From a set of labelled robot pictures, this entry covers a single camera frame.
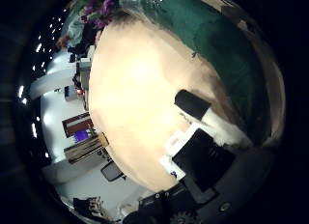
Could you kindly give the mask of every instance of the wooden table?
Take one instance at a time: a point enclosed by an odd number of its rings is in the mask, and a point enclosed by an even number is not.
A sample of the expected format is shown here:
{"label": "wooden table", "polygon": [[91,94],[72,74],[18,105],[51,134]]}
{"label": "wooden table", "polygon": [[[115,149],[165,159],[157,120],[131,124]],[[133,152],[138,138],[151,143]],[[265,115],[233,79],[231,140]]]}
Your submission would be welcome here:
{"label": "wooden table", "polygon": [[188,128],[174,105],[178,90],[211,101],[218,114],[230,117],[216,73],[192,53],[173,35],[135,19],[107,26],[95,52],[92,120],[108,138],[107,151],[119,168],[153,191],[176,183],[158,160],[168,138]]}

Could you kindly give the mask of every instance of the black chair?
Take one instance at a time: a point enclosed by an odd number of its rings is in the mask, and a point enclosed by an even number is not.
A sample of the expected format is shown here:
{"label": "black chair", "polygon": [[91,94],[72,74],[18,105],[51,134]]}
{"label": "black chair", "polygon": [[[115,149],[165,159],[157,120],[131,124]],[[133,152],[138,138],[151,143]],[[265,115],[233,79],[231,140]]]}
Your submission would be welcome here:
{"label": "black chair", "polygon": [[113,182],[124,175],[114,161],[108,162],[100,171],[109,182]]}

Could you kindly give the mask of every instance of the wall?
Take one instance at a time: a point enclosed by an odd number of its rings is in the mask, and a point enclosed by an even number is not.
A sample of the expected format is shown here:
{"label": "wall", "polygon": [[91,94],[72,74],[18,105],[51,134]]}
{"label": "wall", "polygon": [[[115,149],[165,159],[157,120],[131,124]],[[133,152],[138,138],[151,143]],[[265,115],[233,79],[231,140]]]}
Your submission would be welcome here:
{"label": "wall", "polygon": [[[47,74],[73,68],[69,58],[68,52],[54,54],[47,66]],[[42,132],[53,162],[65,159],[64,149],[74,144],[72,138],[66,137],[62,121],[85,112],[81,100],[65,100],[63,88],[60,92],[51,91],[41,97]]]}

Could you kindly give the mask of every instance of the ceiling light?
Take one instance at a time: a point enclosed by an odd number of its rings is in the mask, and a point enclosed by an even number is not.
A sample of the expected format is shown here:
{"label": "ceiling light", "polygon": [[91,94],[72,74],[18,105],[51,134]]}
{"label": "ceiling light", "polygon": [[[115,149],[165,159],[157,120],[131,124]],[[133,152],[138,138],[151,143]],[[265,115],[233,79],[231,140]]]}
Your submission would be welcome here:
{"label": "ceiling light", "polygon": [[35,138],[38,138],[36,125],[32,123],[32,124],[31,124],[31,127],[32,127],[33,136],[34,136]]}
{"label": "ceiling light", "polygon": [[28,101],[27,98],[24,98],[21,102],[26,105],[27,101]]}
{"label": "ceiling light", "polygon": [[42,47],[42,44],[41,44],[41,43],[39,43],[39,44],[38,44],[38,46],[37,46],[36,52],[39,52],[39,51],[40,51],[40,49],[41,49],[41,47]]}
{"label": "ceiling light", "polygon": [[21,98],[21,96],[22,96],[23,89],[24,89],[24,86],[20,86],[20,87],[19,87],[19,90],[18,90],[18,97],[19,97],[19,98]]}

